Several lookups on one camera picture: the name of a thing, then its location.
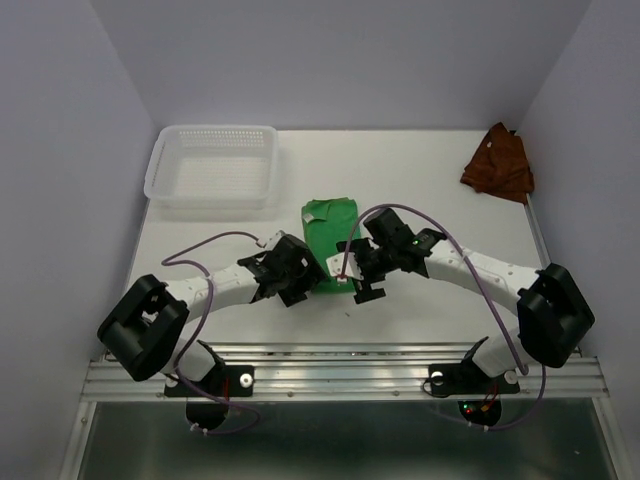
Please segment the green microfibre towel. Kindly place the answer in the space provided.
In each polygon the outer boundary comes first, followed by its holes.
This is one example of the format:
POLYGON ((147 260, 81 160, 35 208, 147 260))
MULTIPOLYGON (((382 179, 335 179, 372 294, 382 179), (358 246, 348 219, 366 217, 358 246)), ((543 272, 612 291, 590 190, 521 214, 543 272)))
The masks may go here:
POLYGON ((347 240, 358 216, 356 201, 347 197, 311 200, 302 207, 304 241, 326 274, 326 260, 338 252, 337 243, 347 240))

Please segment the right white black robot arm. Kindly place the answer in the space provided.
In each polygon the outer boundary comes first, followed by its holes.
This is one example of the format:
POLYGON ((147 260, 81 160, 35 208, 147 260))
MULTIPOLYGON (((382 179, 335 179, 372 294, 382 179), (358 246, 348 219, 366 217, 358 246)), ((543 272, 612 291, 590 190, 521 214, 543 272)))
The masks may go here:
POLYGON ((337 243, 336 254, 326 261, 332 278, 353 284, 356 303, 384 297, 380 282, 402 271, 475 293, 494 316, 503 307, 516 317, 514 328, 497 319, 499 335, 479 340, 459 363, 442 367, 444 381, 461 380, 482 390, 532 363, 560 369, 595 323, 578 285, 561 265, 504 262, 461 246, 438 226, 413 232, 391 208, 362 222, 368 237, 337 243))

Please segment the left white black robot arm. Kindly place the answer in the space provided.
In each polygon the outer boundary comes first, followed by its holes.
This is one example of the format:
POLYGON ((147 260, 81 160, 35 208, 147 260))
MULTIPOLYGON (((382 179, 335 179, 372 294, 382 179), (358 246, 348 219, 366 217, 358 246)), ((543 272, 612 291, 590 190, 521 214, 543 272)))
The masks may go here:
POLYGON ((187 379, 202 394, 221 386, 224 361, 204 343, 182 336, 187 323, 274 296, 291 307, 329 280, 309 247, 283 232, 259 253, 215 272, 179 255, 163 264, 193 266, 200 274, 167 282, 152 274, 138 278, 102 322, 97 337, 133 380, 171 375, 187 379))

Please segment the brown microfibre towel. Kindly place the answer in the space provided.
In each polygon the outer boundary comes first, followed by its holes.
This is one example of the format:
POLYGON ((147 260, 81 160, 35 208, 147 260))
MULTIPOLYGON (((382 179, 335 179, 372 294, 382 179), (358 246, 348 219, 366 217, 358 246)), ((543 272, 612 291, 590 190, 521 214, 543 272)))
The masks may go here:
POLYGON ((503 123, 493 125, 480 142, 460 182, 476 193, 526 205, 535 189, 521 138, 503 123))

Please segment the white perforated plastic basket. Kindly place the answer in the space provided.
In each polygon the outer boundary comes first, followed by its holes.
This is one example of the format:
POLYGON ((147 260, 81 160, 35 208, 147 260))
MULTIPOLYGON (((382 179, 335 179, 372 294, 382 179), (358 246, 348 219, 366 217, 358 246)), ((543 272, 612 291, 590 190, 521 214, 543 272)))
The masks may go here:
POLYGON ((274 190, 278 132, 258 125, 173 125, 161 130, 143 192, 170 207, 260 209, 274 190))

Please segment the aluminium mounting rail frame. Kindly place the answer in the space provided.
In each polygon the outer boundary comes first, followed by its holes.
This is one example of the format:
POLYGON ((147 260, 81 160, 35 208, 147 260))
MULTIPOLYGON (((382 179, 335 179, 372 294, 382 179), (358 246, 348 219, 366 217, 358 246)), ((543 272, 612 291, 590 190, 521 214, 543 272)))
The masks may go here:
POLYGON ((215 313, 203 338, 255 368, 250 430, 192 432, 161 377, 132 381, 110 355, 92 362, 64 479, 627 479, 597 359, 532 368, 502 400, 507 429, 459 420, 422 388, 430 365, 460 359, 497 325, 482 299, 392 274, 384 299, 276 300, 215 313))

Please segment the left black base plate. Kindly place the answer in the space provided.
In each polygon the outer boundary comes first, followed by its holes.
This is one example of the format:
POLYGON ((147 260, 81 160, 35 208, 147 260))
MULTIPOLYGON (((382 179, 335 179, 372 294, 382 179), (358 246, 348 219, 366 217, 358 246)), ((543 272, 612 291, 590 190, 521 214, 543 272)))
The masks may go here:
MULTIPOLYGON (((226 364, 215 367, 203 380, 191 380, 199 390, 215 397, 248 398, 253 395, 255 368, 250 364, 226 364)), ((183 382, 178 381, 174 386, 168 383, 164 386, 163 394, 168 398, 200 398, 202 394, 196 392, 183 382)))

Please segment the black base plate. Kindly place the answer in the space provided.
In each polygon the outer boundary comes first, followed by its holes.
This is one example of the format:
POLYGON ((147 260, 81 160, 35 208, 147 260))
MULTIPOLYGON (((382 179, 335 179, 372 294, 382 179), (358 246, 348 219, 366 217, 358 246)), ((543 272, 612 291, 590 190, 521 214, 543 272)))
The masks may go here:
POLYGON ((518 394, 517 380, 509 382, 504 375, 489 377, 473 364, 431 364, 422 390, 435 398, 492 394, 518 394))
MULTIPOLYGON (((255 368, 250 364, 226 364, 215 367, 203 380, 191 380, 199 390, 215 397, 248 398, 253 395, 255 368)), ((164 386, 163 394, 168 398, 200 398, 202 394, 196 392, 183 382, 178 381, 174 386, 168 383, 164 386)))

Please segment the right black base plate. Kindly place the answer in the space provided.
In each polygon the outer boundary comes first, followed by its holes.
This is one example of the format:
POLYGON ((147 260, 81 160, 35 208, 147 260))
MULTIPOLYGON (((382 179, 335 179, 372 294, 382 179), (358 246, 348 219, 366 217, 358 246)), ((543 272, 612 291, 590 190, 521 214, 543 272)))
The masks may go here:
POLYGON ((504 375, 489 377, 473 364, 431 364, 422 390, 435 398, 492 394, 518 394, 517 380, 509 382, 504 375))

